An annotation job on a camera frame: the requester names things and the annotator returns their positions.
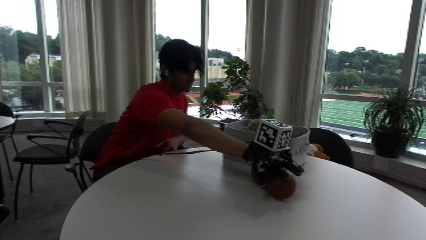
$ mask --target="curtain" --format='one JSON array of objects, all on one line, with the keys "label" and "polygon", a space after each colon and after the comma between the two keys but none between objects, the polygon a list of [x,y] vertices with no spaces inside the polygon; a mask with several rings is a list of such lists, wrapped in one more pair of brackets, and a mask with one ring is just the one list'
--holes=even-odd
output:
[{"label": "curtain", "polygon": [[92,108],[85,1],[60,1],[60,39],[65,117]]},{"label": "curtain", "polygon": [[247,62],[251,85],[275,118],[318,125],[330,0],[251,0]]},{"label": "curtain", "polygon": [[65,115],[92,109],[117,121],[138,87],[154,79],[153,0],[57,1]]}]

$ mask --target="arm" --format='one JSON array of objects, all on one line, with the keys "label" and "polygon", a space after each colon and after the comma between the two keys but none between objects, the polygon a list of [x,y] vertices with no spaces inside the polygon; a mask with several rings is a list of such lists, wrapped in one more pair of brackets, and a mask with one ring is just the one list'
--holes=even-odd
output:
[{"label": "arm", "polygon": [[156,124],[185,135],[213,150],[242,157],[247,144],[222,133],[206,121],[187,116],[177,109],[165,109],[156,118]]},{"label": "arm", "polygon": [[178,150],[182,147],[185,142],[185,136],[178,135],[177,137],[172,137],[161,142],[157,147],[162,150],[162,152]]}]

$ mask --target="plant pot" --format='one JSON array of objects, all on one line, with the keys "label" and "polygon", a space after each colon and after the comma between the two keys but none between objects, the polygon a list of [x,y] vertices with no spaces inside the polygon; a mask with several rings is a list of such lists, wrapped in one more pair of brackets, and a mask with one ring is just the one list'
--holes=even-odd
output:
[{"label": "plant pot", "polygon": [[398,158],[407,149],[410,135],[375,130],[371,144],[375,154],[386,158]]}]

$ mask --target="black chair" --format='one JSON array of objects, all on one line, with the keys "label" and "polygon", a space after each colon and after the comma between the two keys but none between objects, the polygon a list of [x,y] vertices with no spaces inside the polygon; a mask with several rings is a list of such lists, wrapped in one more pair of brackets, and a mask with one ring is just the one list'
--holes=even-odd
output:
[{"label": "black chair", "polygon": [[[21,164],[18,169],[18,176],[16,182],[16,190],[14,190],[14,220],[17,220],[17,195],[18,195],[18,185],[22,176],[22,170],[25,164],[30,165],[29,169],[29,189],[30,194],[33,193],[32,187],[32,172],[33,165],[53,165],[53,164],[66,164],[70,162],[70,159],[78,155],[80,151],[80,137],[84,134],[84,122],[90,113],[90,110],[85,111],[76,124],[65,123],[57,120],[45,120],[44,124],[53,129],[54,132],[58,133],[56,135],[45,135],[45,134],[29,134],[26,139],[32,141],[36,145],[26,148],[21,152],[17,153],[13,161]],[[69,136],[64,136],[52,125],[58,124],[68,127],[72,127]],[[53,140],[54,143],[41,143],[42,140]]]},{"label": "black chair", "polygon": [[8,157],[8,152],[6,152],[6,149],[5,149],[4,141],[8,138],[10,138],[12,144],[13,144],[13,148],[14,148],[14,152],[17,154],[17,148],[16,148],[16,143],[14,143],[14,139],[13,139],[13,133],[14,133],[14,129],[16,129],[17,118],[20,117],[20,115],[14,114],[12,108],[5,103],[0,102],[0,116],[14,118],[14,123],[9,127],[6,127],[4,130],[1,130],[1,132],[0,132],[0,143],[1,143],[2,152],[4,152],[4,159],[5,159],[5,164],[6,164],[6,167],[8,167],[10,182],[13,182],[13,175],[12,175],[10,165],[9,165],[9,157]]},{"label": "black chair", "polygon": [[5,206],[0,205],[0,223],[2,222],[4,219],[9,216],[9,209]]},{"label": "black chair", "polygon": [[80,182],[77,181],[77,184],[78,184],[78,186],[82,187],[81,191],[85,191],[88,189],[84,173],[86,174],[90,183],[93,183],[93,178],[88,172],[88,169],[85,167],[84,162],[88,161],[88,162],[94,163],[97,153],[101,150],[101,147],[106,142],[106,139],[108,139],[108,137],[112,133],[112,130],[116,126],[116,123],[117,122],[106,123],[102,126],[100,126],[93,132],[90,132],[90,134],[85,138],[82,146],[81,146],[81,150],[80,150],[80,154],[78,154],[78,159],[80,159],[78,163],[69,163],[65,166],[65,170],[68,172],[73,173],[73,175],[77,174],[77,167],[78,167]]},{"label": "black chair", "polygon": [[310,128],[309,142],[322,146],[330,160],[354,168],[354,156],[345,139],[333,131],[322,128]]}]

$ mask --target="sky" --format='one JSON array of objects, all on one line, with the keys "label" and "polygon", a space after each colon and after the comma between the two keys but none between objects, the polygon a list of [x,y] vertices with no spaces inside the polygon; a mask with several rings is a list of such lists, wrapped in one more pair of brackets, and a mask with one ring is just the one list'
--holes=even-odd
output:
[{"label": "sky", "polygon": [[[56,0],[44,1],[46,32],[54,37]],[[209,2],[207,48],[243,58],[246,0]],[[157,0],[156,7],[156,33],[199,45],[199,0]],[[410,11],[411,0],[333,0],[327,48],[350,52],[362,46],[389,54],[403,52]],[[0,25],[36,32],[33,0],[0,0]]]}]

